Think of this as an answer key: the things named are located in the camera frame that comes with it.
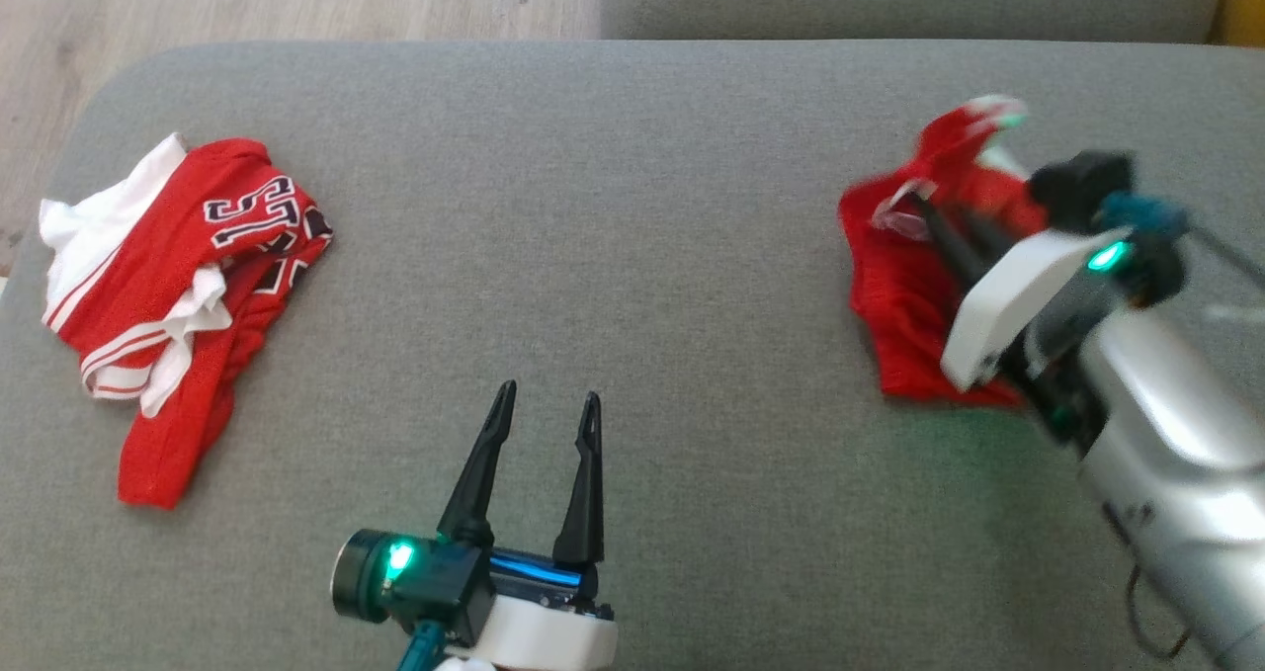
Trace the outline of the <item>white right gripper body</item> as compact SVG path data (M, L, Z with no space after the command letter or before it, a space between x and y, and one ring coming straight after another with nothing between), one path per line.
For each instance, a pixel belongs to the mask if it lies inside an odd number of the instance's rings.
M968 289L953 320L940 368L964 392L997 373L1004 349L1095 254L1133 234L1130 228L1084 237L1039 230L1011 248Z

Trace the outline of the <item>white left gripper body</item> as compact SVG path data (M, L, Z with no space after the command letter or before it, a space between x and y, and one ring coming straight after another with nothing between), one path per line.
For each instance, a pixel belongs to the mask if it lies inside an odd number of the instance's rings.
M495 603L478 641L453 642L449 657L511 670L611 670L619 655L614 608L598 600L598 563L497 548Z

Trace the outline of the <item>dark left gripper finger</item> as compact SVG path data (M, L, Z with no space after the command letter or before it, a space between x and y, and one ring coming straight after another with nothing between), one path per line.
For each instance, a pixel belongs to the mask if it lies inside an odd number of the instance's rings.
M498 387L479 433L471 446L455 490L449 496L447 510L436 527L438 536L443 541L452 544L479 546L479 548L495 546L487 511L495 490L500 452L512 427L516 396L517 382L514 379L509 379Z
M563 527L552 560L563 566L591 566L605 560L602 404L598 392L584 398L576 436L579 455Z

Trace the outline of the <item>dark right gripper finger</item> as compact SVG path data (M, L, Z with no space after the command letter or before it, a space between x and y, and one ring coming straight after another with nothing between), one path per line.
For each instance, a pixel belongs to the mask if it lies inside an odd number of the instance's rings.
M953 211L936 208L930 199L916 195L915 208L922 216L931 242L961 287L975 287L992 266Z
M980 211L961 209L958 211L958 220L966 230L966 239L983 258L1002 258L1018 242L999 222Z

